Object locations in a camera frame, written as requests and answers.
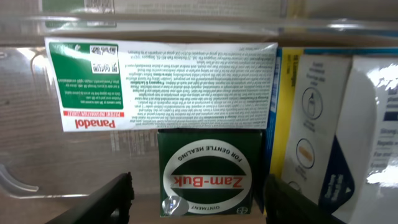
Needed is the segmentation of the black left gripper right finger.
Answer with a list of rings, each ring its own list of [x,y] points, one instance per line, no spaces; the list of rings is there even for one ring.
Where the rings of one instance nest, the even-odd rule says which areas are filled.
[[[267,224],[345,224],[274,174],[264,184],[264,207]]]

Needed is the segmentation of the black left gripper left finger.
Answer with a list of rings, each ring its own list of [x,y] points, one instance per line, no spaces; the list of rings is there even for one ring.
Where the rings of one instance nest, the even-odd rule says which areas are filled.
[[[132,176],[122,173],[47,224],[128,224],[133,200]]]

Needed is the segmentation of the white green medicine box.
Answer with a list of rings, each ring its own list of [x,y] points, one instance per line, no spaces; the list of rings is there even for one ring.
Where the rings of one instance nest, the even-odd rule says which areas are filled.
[[[276,43],[47,37],[66,132],[264,129]]]

